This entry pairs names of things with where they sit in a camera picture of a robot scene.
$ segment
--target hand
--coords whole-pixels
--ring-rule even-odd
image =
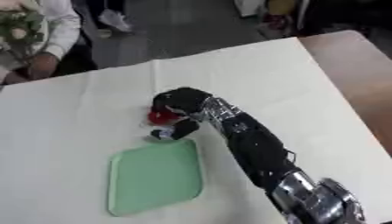
[[[190,115],[199,113],[203,102],[211,94],[190,87],[181,87],[154,97],[151,111],[160,112],[169,109],[180,114]]]
[[[28,80],[26,78],[23,78],[18,73],[10,72],[5,76],[3,83],[5,85],[12,85],[12,84],[18,84],[18,83],[23,83],[23,82],[27,82],[27,81]]]
[[[34,56],[29,67],[29,75],[33,80],[42,80],[52,76],[56,71],[59,60],[49,52]]]

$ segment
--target white sneaker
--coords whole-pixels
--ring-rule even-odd
[[[120,32],[132,32],[132,25],[125,21],[125,16],[120,12],[105,10],[100,15],[100,21],[105,25],[112,26]]]

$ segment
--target floor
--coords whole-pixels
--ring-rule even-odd
[[[94,38],[99,67],[133,65],[263,41],[255,18],[240,18],[233,0],[127,0],[135,35]]]

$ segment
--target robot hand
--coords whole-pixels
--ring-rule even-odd
[[[265,191],[288,223],[365,223],[360,203],[348,190],[329,178],[313,182],[288,159],[292,152],[275,135],[223,99],[181,87],[154,98],[151,113],[161,116],[168,111],[182,118],[169,131],[152,131],[154,137],[178,139],[197,130],[199,122],[210,122],[226,139],[245,174]]]

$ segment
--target black cloth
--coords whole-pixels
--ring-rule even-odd
[[[107,27],[99,20],[99,16],[105,10],[105,6],[112,11],[118,11],[124,14],[124,1],[125,0],[87,0],[87,6],[95,25],[99,29]]]

